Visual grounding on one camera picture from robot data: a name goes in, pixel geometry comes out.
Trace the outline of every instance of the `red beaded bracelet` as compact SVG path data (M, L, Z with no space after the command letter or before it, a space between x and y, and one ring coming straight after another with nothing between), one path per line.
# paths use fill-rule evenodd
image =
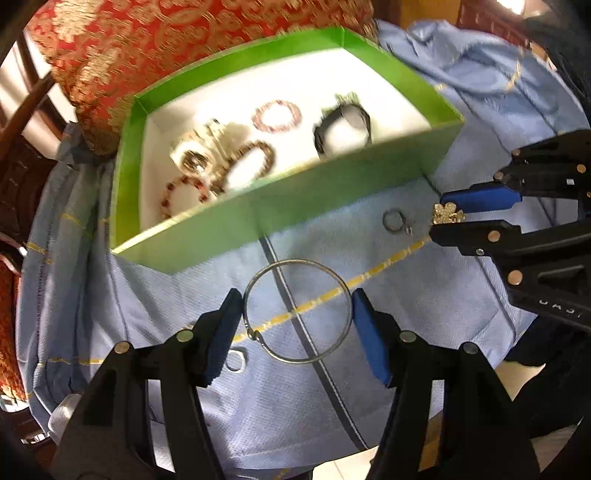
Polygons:
M200 179L190 179L186 175L181 175L180 177L175 178L169 184L166 185L166 190L164 191L164 198L162 202L160 202L160 209L162 211L162 217L164 220L167 220L172 217L170 213L170 196L172 195L174 189L179 185L189 185L192 184L201 195L199 196L199 202L205 203L209 200L209 192L207 186L200 180Z
M269 110L273 105L280 105L287 107L291 112L291 122L283 125L267 125L262 121L263 114ZM297 127L301 123L301 111L299 107L292 102L287 100L273 100L267 102L263 106L256 109L255 114L252 116L252 123L257 130L270 134L283 133Z

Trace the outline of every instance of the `silver bangle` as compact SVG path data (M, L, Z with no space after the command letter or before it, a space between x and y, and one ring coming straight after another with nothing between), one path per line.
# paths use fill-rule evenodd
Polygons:
M273 269L278 268L282 265L288 265L288 264L308 265L310 267L318 268L319 270L322 270L323 272L328 273L328 275L330 275L331 277L333 277L337 281L337 283L339 284L339 287L341 288L341 290L343 290L343 293L345 294L345 299L347 301L347 313L346 313L345 328L343 329L343 331L341 332L339 337L336 339L336 342L331 347L326 349L324 352L319 353L318 355L315 355L315 356L311 356L309 358L287 358L285 356L279 355L278 353L275 353L273 350L271 350L271 348L269 348L269 346L267 345L267 343L263 339L262 333L259 332L258 330L253 330L251 327L251 324L248 321L248 312L247 312L248 297L250 296L251 290L252 290L253 286L255 285L255 283L269 270L273 270ZM248 335L248 338L250 338L250 340L254 340L256 342L259 342L261 344L261 346L263 347L263 349L265 350L265 352L267 352L269 355L271 355L276 360L279 360L280 362L285 362L286 364L305 365L305 364L311 364L313 362L317 362L319 360L322 360L325 356L330 355L332 352L334 352L340 346L340 344L343 343L343 341L345 340L345 337L347 337L347 334L349 333L349 329L351 328L351 324L353 323L353 300L351 299L351 292L349 291L349 287L347 287L347 284L345 283L345 281L341 277L339 277L334 271L332 271L328 267L325 267L324 265L322 265L318 262L314 262L312 260L305 260L302 258L290 258L287 260L279 260L277 262L273 262L272 264L267 265L261 271L257 272L254 275L254 277L252 277L252 279L250 280L250 282L246 286L246 289L244 290L243 301L244 301L244 304L243 304L244 307L243 307L243 312L242 312L242 318L244 319L244 326L246 327L246 334Z

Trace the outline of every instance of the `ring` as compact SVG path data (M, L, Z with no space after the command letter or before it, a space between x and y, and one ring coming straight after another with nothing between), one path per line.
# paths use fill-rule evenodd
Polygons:
M238 368L232 368L230 367L230 365L228 365L228 358L230 357L230 353L235 353L240 359L240 366ZM228 350L228 356L226 357L224 365L226 365L226 368L230 370L230 372L232 372L233 374L241 374L242 372L244 372L244 370L246 370L246 356L240 350L230 348L230 350Z
M401 225L398 228L392 228L391 226L388 225L388 221L387 221L388 217L390 215L395 214L395 213L398 214L398 216L400 217L400 221L401 221ZM409 235L413 234L413 228L408 223L407 218L403 214L402 210L397 209L397 208L390 208L390 210L386 210L384 212L384 214L382 215L382 225L390 233L398 233L400 230L402 230L404 228L404 231L407 234L409 234Z
M315 356L311 356L309 358L287 358L285 356L279 355L278 353L275 353L273 350L271 350L271 348L269 348L269 346L267 345L267 343L263 339L262 333L259 332L258 330L253 330L251 327L251 324L248 320L248 297L250 296L251 290L252 290L253 286L255 285L255 283L257 281L259 281L259 279L265 273L267 273L269 270L273 270L277 267L280 267L282 265L288 265L288 264L308 265L310 267L318 268L319 270L322 270L323 272L328 273L328 275L330 275L331 277L333 277L337 281L337 283L339 284L339 287L341 288L341 290L343 290L343 293L345 294L345 298L347 300L347 314L346 314L345 328L343 329L343 331L341 332L339 337L336 339L336 342L331 347L326 349L324 352L319 353L318 355L315 355ZM343 341L345 340L345 337L347 337L347 334L349 333L349 329L351 328L351 324L353 323L353 300L351 299L351 292L349 291L349 287L347 286L345 281L341 277L339 277L334 271L332 271L328 267L325 267L324 265L322 265L318 262L314 262L312 260L305 260L303 258L290 258L287 260L279 260L277 262L273 262L272 264L267 265L265 268L258 271L254 275L254 277L251 278L250 282L246 286L246 289L244 290L244 295L242 298L243 298L243 305L244 305L243 312L242 312L242 318L244 320L244 326L246 327L246 334L248 335L248 338L250 338L250 340L254 340L256 342L259 342L261 344L261 346L263 347L263 349L265 350L265 352L267 352L269 355L271 355L274 359L279 360L280 362L285 362L286 364L305 365L305 364L311 364L313 362L317 362L319 360L322 360L325 356L330 355L338 347L340 347L341 343L343 343Z
M170 213L170 196L179 185L193 185L197 190L199 190L200 203L205 203L209 200L207 187L200 179L189 178L187 175L176 177L173 181L167 183L166 190L164 191L164 197L160 202L160 210L162 211L162 217L164 220L168 220L170 217L172 217Z
M273 147L270 146L267 142L261 142L260 140L257 140L255 142L248 142L247 144L241 146L230 156L230 158L228 159L228 166L226 168L215 174L215 177L212 180L212 183L209 187L214 195L217 196L224 192L222 185L226 181L229 173L232 171L232 168L238 163L238 161L241 158L244 157L244 155L256 148L258 148L265 154L265 163L263 163L262 168L255 175L253 180L263 178L271 171L273 165L275 164L275 150L273 150Z
M265 114L269 108L273 105L279 105L287 107L291 112L291 122L288 124L283 125L267 125L265 122L262 121L262 116ZM256 109L255 114L252 116L252 124L255 126L257 130L261 132L266 132L269 134L275 133L283 133L291 130L292 128L297 127L301 123L301 110L300 108L292 102L288 102L287 100L273 100L272 102L267 102L263 106L260 106Z

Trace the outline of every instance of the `small ring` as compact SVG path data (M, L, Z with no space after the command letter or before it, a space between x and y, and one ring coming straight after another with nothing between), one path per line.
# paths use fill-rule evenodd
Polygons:
M400 221L401 221L401 225L398 228L392 228L391 226L388 225L387 222L387 218L394 214L397 213L400 216ZM413 229L412 227L409 225L408 220L406 218L406 216L403 214L402 210L397 209L397 208L390 208L390 210L386 210L383 215L382 215L382 225L384 226L384 228L390 232L390 233L398 233L400 232L403 228L404 231L406 233L408 233L409 235L412 234Z
M341 288L341 290L343 290L343 293L345 294L345 298L347 300L347 314L346 314L345 328L343 329L343 331L341 332L339 337L336 339L336 342L331 347L326 349L324 352L319 353L318 355L315 355L315 356L311 356L309 358L288 358L288 357L279 355L278 353L275 353L267 345L267 343L263 339L262 333L259 332L258 330L253 330L251 327L251 324L248 320L248 312L247 312L248 297L250 296L251 290L252 290L253 286L255 285L255 283L269 270L273 270L277 267L280 267L282 265L288 265L288 264L308 265L310 267L318 268L319 270L322 270L323 272L327 273L328 275L330 275L331 277L333 277L337 281L337 283L339 284L339 287ZM267 352L269 355L271 355L274 359L279 360L280 362L284 362L286 364L305 365L305 364L311 364L313 362L317 362L319 360L322 360L325 356L330 355L338 347L340 347L341 343L343 343L343 341L345 341L345 337L347 337L347 334L349 333L349 329L351 328L351 324L353 323L353 300L351 298L351 292L349 291L349 287L347 286L345 281L341 277L339 277L339 275L336 272L332 271L328 267L325 267L323 264L320 264L318 262L314 262L312 260L305 260L303 258L290 258L287 260L279 260L277 262L273 262L272 264L267 265L265 268L263 268L262 270L255 273L255 275L251 278L250 282L246 286L246 289L244 290L244 295L242 298L243 298L242 318L244 321L244 326L246 327L246 334L248 335L248 338L250 338L250 340L254 340L256 342L259 342L261 344L261 346L263 347L263 349L265 350L265 352Z
M273 147L270 146L267 142L262 142L260 140L254 142L248 142L247 144L241 146L238 150L236 150L228 159L228 166L224 168L216 177L212 180L210 185L210 190L214 195L220 195L224 192L222 185L226 181L228 175L236 166L238 161L243 158L247 153L251 150L258 148L265 154L265 162L263 163L262 168L253 178L253 180L260 179L265 177L273 168L275 164L275 150Z
M291 112L291 122L284 125L267 125L262 121L262 116L264 113L269 110L273 105L280 105L287 107ZM273 100L272 102L267 102L263 106L260 106L256 109L255 114L252 116L252 124L255 126L257 130L261 132L274 134L274 133L283 133L288 132L292 128L297 127L301 123L301 110L300 108L292 102L288 102L287 100Z
M230 367L230 365L228 365L228 357L230 356L230 353L235 353L240 359L240 366L238 368L232 368ZM241 374L242 372L244 372L244 370L246 370L246 356L240 350L230 348L230 350L228 350L228 356L226 357L224 365L226 365L226 368L230 370L230 372L232 372L233 374Z

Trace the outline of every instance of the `red cushion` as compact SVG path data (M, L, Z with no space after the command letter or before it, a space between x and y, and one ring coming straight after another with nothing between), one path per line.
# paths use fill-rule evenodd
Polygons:
M116 149L134 95L256 38L341 25L375 39L371 0L49 0L28 30L92 149Z

